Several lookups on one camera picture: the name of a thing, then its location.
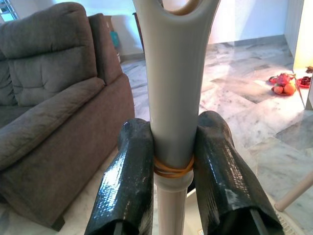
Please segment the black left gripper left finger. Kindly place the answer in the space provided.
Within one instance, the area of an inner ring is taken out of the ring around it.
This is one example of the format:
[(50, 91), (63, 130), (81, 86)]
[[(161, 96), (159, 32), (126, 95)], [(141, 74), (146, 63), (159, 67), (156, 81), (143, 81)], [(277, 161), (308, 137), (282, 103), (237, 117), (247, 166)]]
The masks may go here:
[(150, 235), (154, 208), (154, 141), (150, 123), (126, 121), (118, 153), (104, 172), (85, 233)]

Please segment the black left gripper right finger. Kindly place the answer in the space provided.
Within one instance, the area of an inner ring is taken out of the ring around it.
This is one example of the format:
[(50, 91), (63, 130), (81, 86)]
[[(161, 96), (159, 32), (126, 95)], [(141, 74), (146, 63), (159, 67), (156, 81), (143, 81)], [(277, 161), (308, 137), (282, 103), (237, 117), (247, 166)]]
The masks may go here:
[(206, 235), (282, 235), (283, 228), (257, 177), (235, 149), (226, 121), (199, 115), (194, 182)]

